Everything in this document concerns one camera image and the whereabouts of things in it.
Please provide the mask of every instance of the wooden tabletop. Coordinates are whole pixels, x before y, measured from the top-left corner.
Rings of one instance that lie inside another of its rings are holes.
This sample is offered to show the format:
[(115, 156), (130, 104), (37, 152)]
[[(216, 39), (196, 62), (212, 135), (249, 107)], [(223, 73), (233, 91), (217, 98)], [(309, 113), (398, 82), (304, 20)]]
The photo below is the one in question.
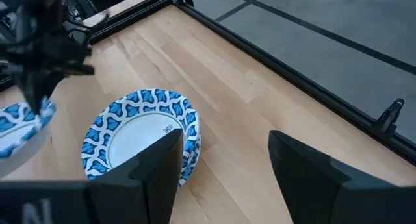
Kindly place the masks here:
[[(272, 172), (268, 132), (279, 129), (400, 186), (416, 168), (174, 6), (94, 46), (93, 77), (62, 81), (51, 139), (3, 180), (85, 180), (84, 136), (115, 99), (176, 90), (201, 116), (202, 154), (178, 189), (171, 223), (292, 223)], [(22, 100), (17, 88), (0, 103)]]

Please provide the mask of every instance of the blue and white paper plate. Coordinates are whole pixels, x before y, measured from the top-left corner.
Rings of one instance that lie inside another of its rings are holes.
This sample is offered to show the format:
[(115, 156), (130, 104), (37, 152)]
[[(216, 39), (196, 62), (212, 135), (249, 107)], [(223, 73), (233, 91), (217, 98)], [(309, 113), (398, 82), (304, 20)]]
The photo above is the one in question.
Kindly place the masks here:
[(36, 136), (52, 119), (56, 106), (42, 100), (40, 115), (35, 116), (27, 103), (0, 109), (0, 159), (9, 158)]
[(94, 179), (119, 166), (173, 129), (183, 129), (179, 186), (192, 173), (201, 151), (200, 121), (189, 100), (174, 91), (139, 90), (111, 103), (88, 130), (81, 153)]

